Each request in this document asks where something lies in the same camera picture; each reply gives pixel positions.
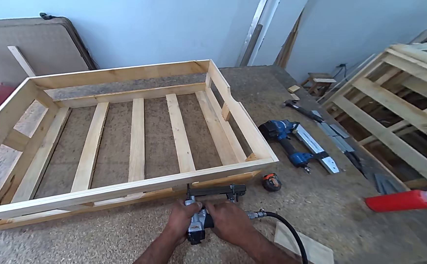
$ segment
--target wooden stool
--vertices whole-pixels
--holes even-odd
[[[308,93],[310,93],[311,95],[317,92],[318,87],[320,87],[318,96],[323,96],[324,93],[329,89],[331,84],[336,82],[333,77],[328,73],[308,72],[308,75],[310,77],[302,83],[302,87],[308,89]],[[311,87],[304,86],[308,82],[311,82]]]

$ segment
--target wooden pallet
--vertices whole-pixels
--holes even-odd
[[[205,83],[157,87],[53,100],[44,90],[153,77],[206,73]],[[217,87],[221,107],[211,89]],[[196,170],[176,95],[195,93],[222,166]],[[145,179],[144,99],[166,97],[180,173]],[[13,127],[29,105],[46,107],[39,127],[28,137]],[[128,182],[90,189],[99,141],[111,103],[133,102]],[[72,108],[96,106],[71,192],[33,199]],[[228,119],[238,124],[252,154],[246,157]],[[33,224],[78,213],[148,201],[193,187],[241,183],[278,161],[243,105],[211,60],[163,63],[27,78],[0,107],[0,145],[21,151],[0,188],[0,229]]]
[[[427,108],[420,109],[402,98],[403,89],[427,98],[427,43],[392,45],[369,62],[323,106],[342,121],[351,117],[372,135],[361,145],[380,141],[427,179],[427,158],[399,138],[415,130],[427,135]],[[369,115],[378,103],[402,118],[385,127]]]

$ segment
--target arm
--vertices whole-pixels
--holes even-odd
[[[256,263],[298,264],[257,231],[246,213],[234,203],[205,205],[213,219],[213,232],[221,239],[242,248]]]
[[[200,202],[184,206],[182,200],[175,202],[169,215],[168,223],[159,237],[153,241],[134,264],[164,264],[168,263],[175,248],[183,243],[189,229],[190,218],[202,208]]]

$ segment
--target human hand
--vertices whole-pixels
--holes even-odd
[[[258,232],[246,212],[230,201],[216,205],[207,202],[205,207],[213,219],[213,232],[226,242],[242,247]]]
[[[184,201],[179,199],[171,207],[169,220],[163,230],[162,235],[173,239],[177,244],[181,244],[187,238],[187,230],[190,225],[190,218],[202,208],[202,203],[197,201],[188,206],[184,205]]]

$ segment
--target red bottle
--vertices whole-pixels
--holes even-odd
[[[366,205],[375,212],[427,209],[427,191],[412,190],[403,193],[365,198]]]

